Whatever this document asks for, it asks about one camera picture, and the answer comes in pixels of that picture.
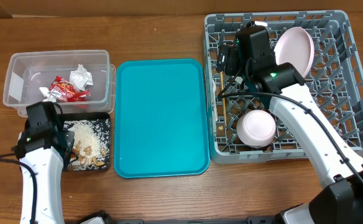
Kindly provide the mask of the wooden chopstick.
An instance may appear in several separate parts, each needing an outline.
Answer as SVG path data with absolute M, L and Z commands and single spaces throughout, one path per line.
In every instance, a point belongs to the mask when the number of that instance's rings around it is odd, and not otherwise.
M 224 72 L 220 72 L 220 79 L 221 79 L 221 92 L 219 93 L 220 95 L 222 95 L 224 92 Z M 224 130 L 226 130 L 227 128 L 227 114 L 226 114 L 226 103 L 225 103 L 225 99 L 222 98 L 222 103 L 223 103 L 223 117 L 224 117 Z

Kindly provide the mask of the red snack wrapper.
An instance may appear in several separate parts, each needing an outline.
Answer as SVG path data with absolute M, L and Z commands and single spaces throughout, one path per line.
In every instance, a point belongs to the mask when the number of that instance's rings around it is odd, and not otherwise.
M 48 89 L 48 93 L 62 102 L 86 101 L 90 91 L 81 91 L 75 88 L 69 81 L 57 76 Z

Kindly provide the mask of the white napkin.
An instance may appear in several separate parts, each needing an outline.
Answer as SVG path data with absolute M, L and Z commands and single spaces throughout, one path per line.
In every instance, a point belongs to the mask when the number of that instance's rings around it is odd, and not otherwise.
M 50 90 L 47 87 L 40 87 L 39 90 L 45 98 L 43 102 L 57 102 L 57 99 L 50 93 Z

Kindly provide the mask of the white green tissue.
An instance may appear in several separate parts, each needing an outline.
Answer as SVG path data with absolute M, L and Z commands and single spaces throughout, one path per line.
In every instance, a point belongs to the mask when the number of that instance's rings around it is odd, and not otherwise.
M 82 64 L 79 64 L 76 70 L 70 72 L 69 82 L 76 89 L 85 91 L 88 85 L 93 85 L 93 77 Z

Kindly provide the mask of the large white plate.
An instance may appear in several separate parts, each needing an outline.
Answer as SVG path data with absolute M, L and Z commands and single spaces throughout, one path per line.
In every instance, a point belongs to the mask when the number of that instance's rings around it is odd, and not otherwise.
M 306 30 L 292 27 L 278 39 L 274 52 L 277 65 L 291 63 L 305 78 L 313 64 L 315 49 L 313 39 Z

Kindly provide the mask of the white plastic fork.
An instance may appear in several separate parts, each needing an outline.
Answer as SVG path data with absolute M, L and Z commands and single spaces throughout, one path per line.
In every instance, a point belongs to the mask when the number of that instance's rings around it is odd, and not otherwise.
M 212 80 L 212 84 L 213 84 L 213 93 L 216 94 L 216 82 L 214 80 Z

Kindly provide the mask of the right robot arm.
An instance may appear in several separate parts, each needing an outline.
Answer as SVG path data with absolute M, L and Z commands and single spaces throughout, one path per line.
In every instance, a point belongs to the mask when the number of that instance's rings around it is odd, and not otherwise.
M 275 223 L 363 223 L 363 158 L 332 127 L 305 84 L 313 56 L 311 47 L 299 45 L 223 45 L 216 69 L 245 78 L 248 94 L 287 126 L 319 178 L 321 192 L 277 214 Z

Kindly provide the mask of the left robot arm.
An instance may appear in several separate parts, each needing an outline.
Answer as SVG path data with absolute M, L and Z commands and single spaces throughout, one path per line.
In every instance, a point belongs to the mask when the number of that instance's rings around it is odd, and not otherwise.
M 73 131 L 56 126 L 32 129 L 27 123 L 19 134 L 17 160 L 22 172 L 21 223 L 64 223 L 62 172 L 70 162 Z

